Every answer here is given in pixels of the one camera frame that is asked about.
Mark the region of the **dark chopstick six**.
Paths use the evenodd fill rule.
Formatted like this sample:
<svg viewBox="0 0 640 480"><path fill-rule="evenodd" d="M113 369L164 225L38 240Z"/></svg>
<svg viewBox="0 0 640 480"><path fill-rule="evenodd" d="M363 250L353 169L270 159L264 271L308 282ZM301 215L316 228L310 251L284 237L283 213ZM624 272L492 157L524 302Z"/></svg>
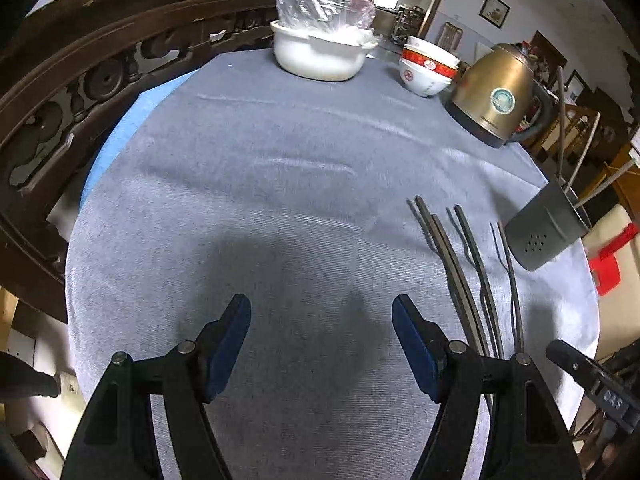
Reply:
<svg viewBox="0 0 640 480"><path fill-rule="evenodd" d="M497 307L495 304L494 295L490 287L488 275L484 265L482 255L477 247L475 237L471 230L468 220L466 220L464 211L460 205L454 206L454 212L460 222L460 226L463 235L466 240L466 244L469 246L471 256L474 262L475 269L477 270L478 278L480 279L480 296L482 296L485 305L486 320L488 323L490 338L492 346L494 347L495 355L498 359L504 358L504 349L502 343L501 330L498 319Z"/></svg>

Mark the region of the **dark chopstick eight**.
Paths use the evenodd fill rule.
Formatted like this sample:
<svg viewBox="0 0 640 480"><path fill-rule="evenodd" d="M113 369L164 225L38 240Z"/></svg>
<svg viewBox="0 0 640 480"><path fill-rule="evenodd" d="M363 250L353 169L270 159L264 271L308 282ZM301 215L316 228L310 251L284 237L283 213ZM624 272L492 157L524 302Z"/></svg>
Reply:
<svg viewBox="0 0 640 480"><path fill-rule="evenodd" d="M500 262L500 264L502 265L503 269L506 270L506 256L504 255L504 251L503 251L503 247L502 247L502 243L500 240L500 235L499 235L499 230L498 230L498 222L492 222L491 223L491 233L492 236L494 237L494 242L495 242L495 246L496 246L496 253L497 253L497 257L498 260ZM511 291L510 291L510 317L511 317L511 328L512 328L512 311L511 311Z"/></svg>

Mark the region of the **dark chopstick two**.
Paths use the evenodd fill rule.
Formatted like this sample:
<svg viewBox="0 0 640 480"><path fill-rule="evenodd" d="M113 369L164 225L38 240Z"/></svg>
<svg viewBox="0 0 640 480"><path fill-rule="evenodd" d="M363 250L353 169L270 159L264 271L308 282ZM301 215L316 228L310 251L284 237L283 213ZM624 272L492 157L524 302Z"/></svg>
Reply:
<svg viewBox="0 0 640 480"><path fill-rule="evenodd" d="M592 123L589 136L588 136L587 141L586 141L586 143L584 145L584 148L582 149L582 152L579 155L579 158L578 158L577 164L574 167L573 173L570 175L570 178L565 183L564 190L563 190L565 195L567 195L568 191L572 187L572 185L573 185L573 183L574 183L574 181L575 181L575 179L577 177L577 174L579 172L579 169L582 166L582 163L584 162L584 160L586 158L586 155L588 154L588 151L590 149L590 145L591 145L591 143L593 141L594 135L597 132L597 128L598 128L600 119L601 119L601 113L597 112L596 118L594 118L594 121Z"/></svg>

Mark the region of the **framed wall picture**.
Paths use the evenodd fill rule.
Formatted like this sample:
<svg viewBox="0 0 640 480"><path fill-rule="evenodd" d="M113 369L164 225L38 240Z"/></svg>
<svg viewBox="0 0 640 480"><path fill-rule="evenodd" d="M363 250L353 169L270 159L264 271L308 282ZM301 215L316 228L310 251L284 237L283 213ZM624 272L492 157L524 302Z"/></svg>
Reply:
<svg viewBox="0 0 640 480"><path fill-rule="evenodd" d="M502 0L484 0L478 15L491 25L501 28L511 8Z"/></svg>

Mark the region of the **red white stacked bowls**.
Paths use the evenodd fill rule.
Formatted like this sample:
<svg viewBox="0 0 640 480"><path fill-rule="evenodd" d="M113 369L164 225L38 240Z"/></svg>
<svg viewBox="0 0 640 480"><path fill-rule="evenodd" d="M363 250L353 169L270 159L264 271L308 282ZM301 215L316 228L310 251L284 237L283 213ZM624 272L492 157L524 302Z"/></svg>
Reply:
<svg viewBox="0 0 640 480"><path fill-rule="evenodd" d="M399 75L409 91L430 98L452 83L459 65L460 60L450 52L409 36L399 58Z"/></svg>

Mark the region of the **white pot with plastic bag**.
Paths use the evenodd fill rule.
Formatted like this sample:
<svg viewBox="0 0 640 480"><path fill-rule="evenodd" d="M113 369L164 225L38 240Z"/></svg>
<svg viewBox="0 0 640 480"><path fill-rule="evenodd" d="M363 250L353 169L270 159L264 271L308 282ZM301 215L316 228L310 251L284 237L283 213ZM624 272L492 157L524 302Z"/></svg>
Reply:
<svg viewBox="0 0 640 480"><path fill-rule="evenodd" d="M369 0L276 0L276 8L278 18L270 23L274 56L296 76L349 80L378 46Z"/></svg>

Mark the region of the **grey tablecloth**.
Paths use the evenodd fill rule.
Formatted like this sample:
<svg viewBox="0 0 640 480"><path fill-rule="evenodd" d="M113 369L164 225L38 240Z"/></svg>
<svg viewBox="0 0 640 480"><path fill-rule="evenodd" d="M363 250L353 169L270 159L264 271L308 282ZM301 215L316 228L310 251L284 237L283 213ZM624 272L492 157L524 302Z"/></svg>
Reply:
<svg viewBox="0 0 640 480"><path fill-rule="evenodd" d="M480 142L392 64L369 60L330 84L282 70L268 50L219 55L143 92L88 175L65 270L81 391L92 395L113 353L161 356L243 294L250 329L207 409L232 476L408 478L437 408L400 348L393 299L464 335L410 200L424 199L457 252L462 207L510 346L490 225L546 182L518 144ZM582 389L544 350L558 338L597 348L584 248L514 272L525 349L572 422Z"/></svg>

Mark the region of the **dark chopstick five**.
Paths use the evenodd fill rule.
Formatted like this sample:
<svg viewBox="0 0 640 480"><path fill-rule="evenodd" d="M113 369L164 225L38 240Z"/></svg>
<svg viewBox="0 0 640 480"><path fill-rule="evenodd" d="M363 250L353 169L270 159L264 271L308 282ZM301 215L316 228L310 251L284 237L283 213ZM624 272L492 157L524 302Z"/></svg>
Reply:
<svg viewBox="0 0 640 480"><path fill-rule="evenodd" d="M462 266L456 252L454 251L454 248L451 245L446 230L442 226L442 222L440 222L436 214L431 214L431 217L435 223L440 238L444 242L447 255L451 260L452 267L454 268L454 275L457 279L456 287L460 296L460 301L462 303L464 317L466 319L466 324L468 324L471 329L471 335L468 337L469 345L472 346L480 356L488 358L488 356L490 356L488 340L484 331L484 327L482 325L482 321L480 320L480 312L478 312L477 310L477 306L469 283L466 280L466 277L462 270Z"/></svg>

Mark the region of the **gold electric kettle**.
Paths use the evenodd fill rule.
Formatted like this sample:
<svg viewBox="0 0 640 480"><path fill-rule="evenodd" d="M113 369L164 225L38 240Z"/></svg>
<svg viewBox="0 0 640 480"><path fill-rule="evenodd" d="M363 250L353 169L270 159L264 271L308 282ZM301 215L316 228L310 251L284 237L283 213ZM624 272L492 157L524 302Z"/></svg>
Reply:
<svg viewBox="0 0 640 480"><path fill-rule="evenodd" d="M543 132L559 105L535 79L526 42L495 44L470 66L446 99L445 110L465 130L492 148Z"/></svg>

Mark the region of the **dark chopstick four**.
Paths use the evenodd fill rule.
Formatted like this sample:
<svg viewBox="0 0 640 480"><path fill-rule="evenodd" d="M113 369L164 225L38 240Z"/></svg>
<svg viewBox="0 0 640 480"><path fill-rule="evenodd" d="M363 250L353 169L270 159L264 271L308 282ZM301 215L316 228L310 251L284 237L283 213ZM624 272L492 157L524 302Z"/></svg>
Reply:
<svg viewBox="0 0 640 480"><path fill-rule="evenodd" d="M466 324L466 319L464 317L464 311L462 309L462 303L460 301L460 296L459 293L457 291L457 279L456 276L454 275L454 268L452 267L451 264L451 260L449 259L447 252L446 252L446 248L444 246L444 242L442 241L442 239L440 238L435 223L432 220L431 217L431 211L429 211L427 209L426 203L424 202L424 199L420 196L417 195L414 198L414 201L416 202L416 206L418 207L418 211L419 214L422 218L422 220L424 221L427 231L430 233L430 237L440 255L440 260L442 260L442 265L444 266L447 274L448 274L448 281L449 281L449 285L450 285L450 289L451 289L451 293L452 293L452 301L454 302L454 305L456 306L456 310L458 312L458 317L460 320L460 323L463 327L465 336L466 336L466 340L469 343L469 339L468 337L471 335L471 329L470 326L468 324Z"/></svg>

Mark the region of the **dark chopstick seven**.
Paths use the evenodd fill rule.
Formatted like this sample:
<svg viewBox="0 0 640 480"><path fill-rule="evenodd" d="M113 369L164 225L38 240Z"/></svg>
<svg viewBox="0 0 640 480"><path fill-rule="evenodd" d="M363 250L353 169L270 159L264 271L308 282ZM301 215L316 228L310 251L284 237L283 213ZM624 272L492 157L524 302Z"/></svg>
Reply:
<svg viewBox="0 0 640 480"><path fill-rule="evenodd" d="M518 296L518 283L514 272L512 256L508 241L506 240L506 230L501 222L498 222L498 230L502 243L504 255L506 256L506 272L508 272L510 291L511 291L511 311L512 311L512 328L514 333L514 352L524 353L524 330L521 311L520 296Z"/></svg>

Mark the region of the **dark chopstick one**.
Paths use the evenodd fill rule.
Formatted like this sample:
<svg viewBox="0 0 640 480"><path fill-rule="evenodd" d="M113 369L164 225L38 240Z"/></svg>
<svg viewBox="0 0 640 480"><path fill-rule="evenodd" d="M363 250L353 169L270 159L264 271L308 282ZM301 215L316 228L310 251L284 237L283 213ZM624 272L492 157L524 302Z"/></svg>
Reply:
<svg viewBox="0 0 640 480"><path fill-rule="evenodd" d="M556 79L558 80L558 100L559 100L559 140L558 140L558 161L556 164L556 180L563 183L563 164L566 138L566 99L564 88L564 74L561 65L556 69Z"/></svg>

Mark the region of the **dark chopstick three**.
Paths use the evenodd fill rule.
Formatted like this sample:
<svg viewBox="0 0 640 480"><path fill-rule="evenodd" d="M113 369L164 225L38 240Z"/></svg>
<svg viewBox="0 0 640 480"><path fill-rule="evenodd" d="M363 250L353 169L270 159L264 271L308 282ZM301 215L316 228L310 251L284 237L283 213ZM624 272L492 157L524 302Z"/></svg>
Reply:
<svg viewBox="0 0 640 480"><path fill-rule="evenodd" d="M618 180L623 174L626 174L626 172L638 166L639 166L638 160L635 159L634 157L631 157L631 159L627 160L623 164L623 166L620 166L620 168L617 168L610 176L606 177L602 182L600 182L592 191L590 191L583 198L578 200L575 207L579 208L581 206L584 206L586 203L592 200L593 197L596 197L597 195L602 193L606 188L608 188L611 184L613 184L616 180Z"/></svg>

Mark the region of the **dark carved wooden sideboard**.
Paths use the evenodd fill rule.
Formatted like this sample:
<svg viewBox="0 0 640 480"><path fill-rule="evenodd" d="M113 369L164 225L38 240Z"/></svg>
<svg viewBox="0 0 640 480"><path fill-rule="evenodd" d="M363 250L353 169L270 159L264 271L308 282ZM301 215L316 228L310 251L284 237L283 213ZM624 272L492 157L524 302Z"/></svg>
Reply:
<svg viewBox="0 0 640 480"><path fill-rule="evenodd" d="M54 0L1 53L1 284L67 318L49 214L142 92L264 46L274 0Z"/></svg>

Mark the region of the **red plastic chair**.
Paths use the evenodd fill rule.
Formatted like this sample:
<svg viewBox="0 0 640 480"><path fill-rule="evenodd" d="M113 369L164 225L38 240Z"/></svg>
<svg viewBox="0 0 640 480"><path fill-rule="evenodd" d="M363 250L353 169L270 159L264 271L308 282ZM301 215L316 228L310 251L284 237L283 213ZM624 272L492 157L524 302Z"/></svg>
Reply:
<svg viewBox="0 0 640 480"><path fill-rule="evenodd" d="M591 258L589 269L597 285L597 292L605 296L622 281L620 266L616 260L616 252L629 244L639 234L639 227L630 222L620 234L603 246L597 255Z"/></svg>

